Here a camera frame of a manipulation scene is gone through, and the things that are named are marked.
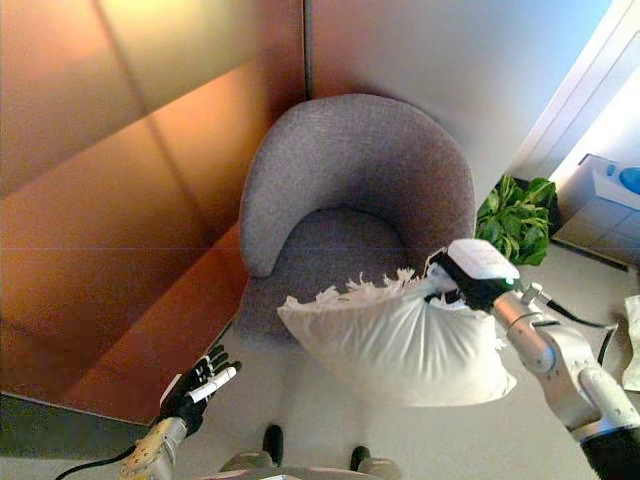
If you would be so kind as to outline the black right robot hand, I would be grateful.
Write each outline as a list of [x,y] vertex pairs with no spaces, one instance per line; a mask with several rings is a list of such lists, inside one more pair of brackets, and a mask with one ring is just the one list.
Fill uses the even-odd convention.
[[491,243],[480,239],[454,240],[427,260],[427,278],[435,291],[425,300],[447,306],[460,303],[490,313],[494,302],[513,291],[520,273]]

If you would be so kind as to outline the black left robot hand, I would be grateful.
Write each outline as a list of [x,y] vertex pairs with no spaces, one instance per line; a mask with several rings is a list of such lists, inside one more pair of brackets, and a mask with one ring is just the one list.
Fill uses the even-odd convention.
[[163,393],[156,421],[179,418],[186,425],[187,436],[195,433],[202,425],[209,400],[242,368],[240,361],[230,362],[228,358],[219,344],[190,370],[177,375]]

